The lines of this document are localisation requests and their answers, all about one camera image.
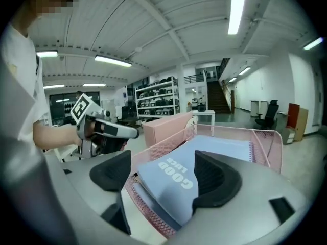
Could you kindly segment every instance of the person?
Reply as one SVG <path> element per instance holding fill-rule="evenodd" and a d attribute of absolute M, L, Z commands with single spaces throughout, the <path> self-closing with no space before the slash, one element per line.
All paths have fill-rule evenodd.
<path fill-rule="evenodd" d="M 78 98 L 81 97 L 82 94 L 83 94 L 83 92 L 77 91 L 76 92 L 76 99 L 78 100 Z"/>
<path fill-rule="evenodd" d="M 70 144 L 81 144 L 76 126 L 49 127 L 40 122 L 48 113 L 42 82 L 42 60 L 28 35 L 28 27 L 41 15 L 55 13 L 73 0 L 25 0 L 5 29 L 0 41 L 0 53 L 11 74 L 35 103 L 20 130 L 18 140 L 31 142 L 48 150 Z M 94 124 L 87 129 L 91 135 Z"/>

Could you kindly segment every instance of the fluorescent light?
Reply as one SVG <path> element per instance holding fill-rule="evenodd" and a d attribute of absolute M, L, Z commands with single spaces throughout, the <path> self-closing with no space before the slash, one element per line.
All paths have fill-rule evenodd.
<path fill-rule="evenodd" d="M 58 51 L 43 51 L 43 52 L 36 52 L 38 57 L 57 57 Z"/>
<path fill-rule="evenodd" d="M 323 41 L 322 37 L 319 37 L 317 40 L 314 40 L 313 42 L 306 45 L 303 49 L 304 50 L 310 50 L 311 48 L 315 47 L 316 45 L 320 44 Z"/>
<path fill-rule="evenodd" d="M 68 98 L 68 99 L 64 99 L 64 100 L 62 100 L 62 99 L 60 99 L 60 100 L 56 100 L 56 103 L 60 103 L 60 102 L 62 102 L 62 101 L 64 101 L 64 102 L 69 101 L 69 98 Z"/>
<path fill-rule="evenodd" d="M 52 89 L 52 88 L 61 88 L 65 87 L 64 84 L 57 84 L 57 85 L 48 85 L 48 86 L 43 86 L 43 89 Z"/>
<path fill-rule="evenodd" d="M 124 66 L 124 67 L 132 66 L 130 63 L 127 63 L 127 62 L 123 62 L 123 61 L 108 58 L 108 57 L 98 56 L 98 55 L 94 58 L 94 60 L 98 61 L 98 62 L 117 64 L 117 65 Z"/>
<path fill-rule="evenodd" d="M 240 72 L 240 75 L 245 74 L 247 71 L 249 71 L 251 69 L 251 67 L 247 67 L 245 68 L 243 71 Z"/>
<path fill-rule="evenodd" d="M 88 87 L 104 87 L 106 86 L 105 84 L 83 84 L 83 86 L 88 86 Z"/>
<path fill-rule="evenodd" d="M 237 34 L 242 18 L 245 0 L 231 0 L 228 34 Z"/>

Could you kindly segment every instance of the metal shelving unit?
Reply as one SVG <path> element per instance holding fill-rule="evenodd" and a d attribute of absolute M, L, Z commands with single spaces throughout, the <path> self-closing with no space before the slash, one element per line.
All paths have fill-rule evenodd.
<path fill-rule="evenodd" d="M 144 97 L 144 98 L 139 98 L 140 93 L 143 92 L 148 92 L 152 90 L 159 90 L 162 88 L 168 88 L 171 87 L 172 93 L 165 93 L 165 94 L 160 94 L 160 95 L 155 95 L 155 96 L 149 96 L 149 97 Z M 156 85 L 151 85 L 146 88 L 142 89 L 135 89 L 135 99 L 136 99 L 136 111 L 137 111 L 137 116 L 138 118 L 163 118 L 167 117 L 168 115 L 146 115 L 146 114 L 140 114 L 139 110 L 150 110 L 150 109 L 164 109 L 164 108 L 172 108 L 174 110 L 174 114 L 179 112 L 179 103 L 177 104 L 175 102 L 175 99 L 178 99 L 178 87 L 177 87 L 177 82 L 176 80 L 172 80 L 169 82 L 164 82 Z M 138 104 L 140 101 L 145 101 L 149 99 L 154 99 L 154 100 L 162 100 L 165 98 L 172 98 L 173 99 L 173 104 L 172 105 L 164 105 L 164 106 L 148 106 L 148 107 L 138 107 Z"/>

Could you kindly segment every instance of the shelf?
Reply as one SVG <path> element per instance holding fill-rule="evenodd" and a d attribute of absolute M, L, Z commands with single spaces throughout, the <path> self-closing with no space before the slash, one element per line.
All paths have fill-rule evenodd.
<path fill-rule="evenodd" d="M 149 90 L 152 90 L 152 89 L 155 89 L 155 88 L 165 88 L 165 87 L 169 87 L 169 86 L 172 86 L 172 82 L 171 81 L 165 82 L 165 83 L 162 83 L 162 84 L 151 85 L 151 86 L 148 86 L 146 88 L 142 88 L 142 89 L 136 90 L 136 92 L 149 91 Z"/>
<path fill-rule="evenodd" d="M 149 107 L 139 107 L 138 110 L 145 110 L 145 109 L 156 109 L 156 108 L 170 108 L 170 107 L 174 107 L 173 105 L 163 105 L 163 106 L 149 106 Z"/>
<path fill-rule="evenodd" d="M 171 95 L 173 95 L 173 93 L 165 93 L 165 94 L 160 94 L 160 95 L 155 95 L 155 96 L 149 96 L 149 97 L 145 97 L 145 98 L 138 98 L 136 100 L 137 101 L 139 101 L 139 100 L 147 100 L 147 99 L 160 98 L 160 97 L 166 97 L 166 96 L 171 96 Z"/>
<path fill-rule="evenodd" d="M 164 118 L 164 117 L 169 117 L 170 115 L 145 115 L 145 114 L 142 114 L 142 115 L 139 115 L 139 117 L 142 117 L 142 118 Z"/>

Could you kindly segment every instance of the blue notebook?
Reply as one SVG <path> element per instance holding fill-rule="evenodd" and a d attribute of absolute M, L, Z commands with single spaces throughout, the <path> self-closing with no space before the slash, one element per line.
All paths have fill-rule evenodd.
<path fill-rule="evenodd" d="M 143 202 L 154 211 L 166 224 L 172 227 L 175 231 L 181 228 L 181 225 L 176 223 L 161 207 L 161 205 L 151 197 L 151 195 L 143 188 L 141 183 L 134 183 L 133 187 Z"/>
<path fill-rule="evenodd" d="M 237 141 L 197 135 L 161 158 L 140 165 L 138 176 L 148 193 L 179 225 L 192 217 L 192 202 L 198 196 L 194 175 L 195 150 L 252 161 L 249 141 Z"/>

